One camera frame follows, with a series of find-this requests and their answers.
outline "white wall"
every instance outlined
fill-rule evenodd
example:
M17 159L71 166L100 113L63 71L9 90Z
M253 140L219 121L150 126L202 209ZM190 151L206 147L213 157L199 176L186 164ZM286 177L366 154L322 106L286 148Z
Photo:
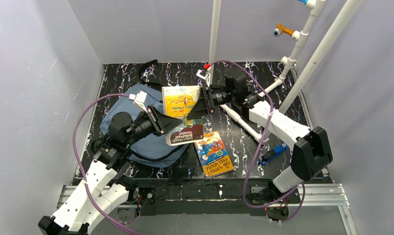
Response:
M103 64L209 59L213 0L69 2ZM275 38L273 30L282 23L301 31L309 12L296 0L224 0L216 58L280 61L295 41Z
M358 233L394 234L394 1L362 3L304 93Z
M72 131L102 74L67 0L0 1L0 234L41 234L73 177Z

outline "colorful book cover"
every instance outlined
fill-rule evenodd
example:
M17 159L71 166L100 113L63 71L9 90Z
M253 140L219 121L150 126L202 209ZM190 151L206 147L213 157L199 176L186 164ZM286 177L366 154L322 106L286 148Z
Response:
M182 119L182 125L168 132L166 143L171 146L203 139L203 119L187 120L200 95L199 86L162 87L163 111L166 115Z
M195 143L197 154L206 177L214 177L234 169L218 131L204 134Z

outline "black marble surface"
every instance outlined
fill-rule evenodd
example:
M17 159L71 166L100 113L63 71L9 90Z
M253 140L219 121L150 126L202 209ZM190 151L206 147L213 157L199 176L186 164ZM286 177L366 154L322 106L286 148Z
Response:
M283 65L279 62L240 62L247 71L253 74L254 78L263 86L267 87L274 82L283 70ZM204 63L161 63L152 68L148 68L144 73L144 79L159 82L164 86L196 85L201 82L195 73L202 68ZM100 96L113 93L124 93L131 86L139 83L138 69L141 64L110 64L104 69L104 80L101 87ZM224 71L229 65L219 63L215 66L213 84L224 84ZM283 86L280 86L269 93L274 106L279 108L290 87L294 84L293 76L288 73ZM249 88L259 91L253 81L248 82ZM117 97L106 99L98 104L93 117L88 142L101 135L100 124L103 117L111 106L117 101ZM307 125L299 98L291 105L286 113L291 119ZM261 127L255 123L247 122L257 131L261 132ZM234 164L234 171L217 176L216 179L241 179L245 178L247 169L253 159L253 154L257 146L250 135L244 131L237 123L230 119L221 108L210 117L204 118L205 132L219 131L223 142L226 145L228 154ZM274 148L281 144L276 136L270 135L266 144L262 148L264 154L269 148ZM87 147L83 154L82 163L87 171L93 158L93 154ZM255 166L251 172L252 178L272 179L280 174L290 164L290 152L287 150L266 166ZM197 159L197 154L193 145L190 145L185 153L170 167L155 168L142 165L136 162L128 162L122 169L122 173L133 178L178 178L178 179L204 179L204 175ZM76 175L73 184L78 184L80 176Z

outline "white plastic pipe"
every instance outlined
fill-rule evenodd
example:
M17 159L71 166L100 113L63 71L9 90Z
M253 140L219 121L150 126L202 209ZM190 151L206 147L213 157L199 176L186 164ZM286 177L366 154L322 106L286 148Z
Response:
M286 113L289 109L289 106L293 103L295 98L298 96L299 92L301 92L303 86L311 77L313 71L315 71L316 67L322 61L322 58L328 52L329 48L334 43L335 39L337 39L338 35L344 29L345 25L347 25L348 21L351 19L352 15L358 9L363 0L347 0L337 18L332 23L328 32L326 32L324 38L322 38L321 43L316 48L314 54L312 55L309 62L306 64L303 69L301 75L298 80L295 82L294 86L290 90L286 99L283 101L282 105L279 108L279 112Z
M210 36L210 49L209 49L209 63L213 63L215 60L215 50L217 48L217 33L218 33L218 23L220 21L220 6L221 0L214 0L212 6L212 19L211 19L211 36ZM208 71L212 80L213 68Z
M285 64L285 67L282 71L282 73L280 74L279 78L276 79L276 81L270 85L267 89L265 89L265 91L268 93L271 90L273 90L274 88L278 87L279 85L281 85L285 79L286 79L286 75L287 73L290 71L290 69L293 67L293 64L295 63L295 61L298 59L299 55L301 54L303 47L305 46L306 41L308 40L309 37L309 33L312 30L312 27L314 26L318 16L320 15L320 13L322 12L322 9L324 8L326 3L326 0L316 0L316 3L314 4L310 14L309 14L309 18L305 23L305 26L303 27L299 39L296 41L295 43L295 47L293 48L292 53L290 54L290 57L287 59L287 63ZM264 93L261 92L259 94L259 96L264 97Z
M236 113L233 109L229 108L227 105L222 104L220 107L231 117L235 122L240 124L253 138L259 142L261 138L261 134L256 132L251 126L249 126L243 119L241 119L240 115Z

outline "orange valve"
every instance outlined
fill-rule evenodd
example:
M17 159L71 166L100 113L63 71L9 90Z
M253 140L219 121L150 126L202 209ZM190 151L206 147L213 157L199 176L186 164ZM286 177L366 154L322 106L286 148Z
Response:
M275 37L278 37L278 36L282 35L282 33L287 33L292 37L292 34L294 33L294 31L284 27L281 23L279 23L277 25L277 28L274 31L274 35L275 35Z

